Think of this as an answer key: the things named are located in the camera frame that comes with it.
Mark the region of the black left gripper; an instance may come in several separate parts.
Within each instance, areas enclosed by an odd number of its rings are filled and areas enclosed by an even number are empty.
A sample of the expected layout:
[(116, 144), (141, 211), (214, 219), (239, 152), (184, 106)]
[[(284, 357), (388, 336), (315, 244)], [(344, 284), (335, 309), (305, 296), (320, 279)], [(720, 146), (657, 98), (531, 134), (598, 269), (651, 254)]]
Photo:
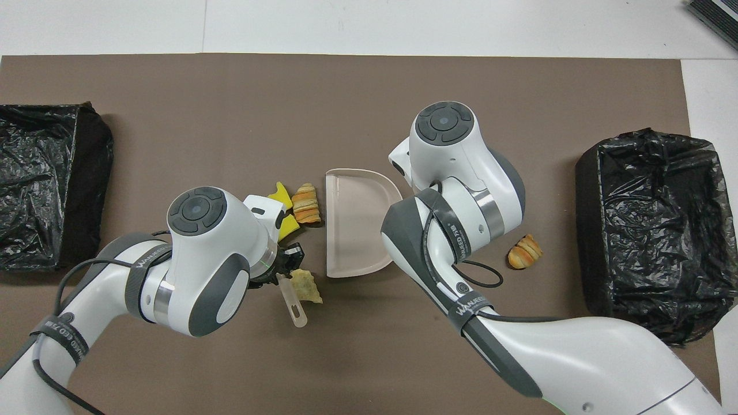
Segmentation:
[(251, 284), (278, 284), (277, 273), (285, 272), (285, 260), (304, 258), (305, 253), (300, 243), (287, 247), (287, 255), (280, 247), (267, 247), (260, 258), (251, 263)]

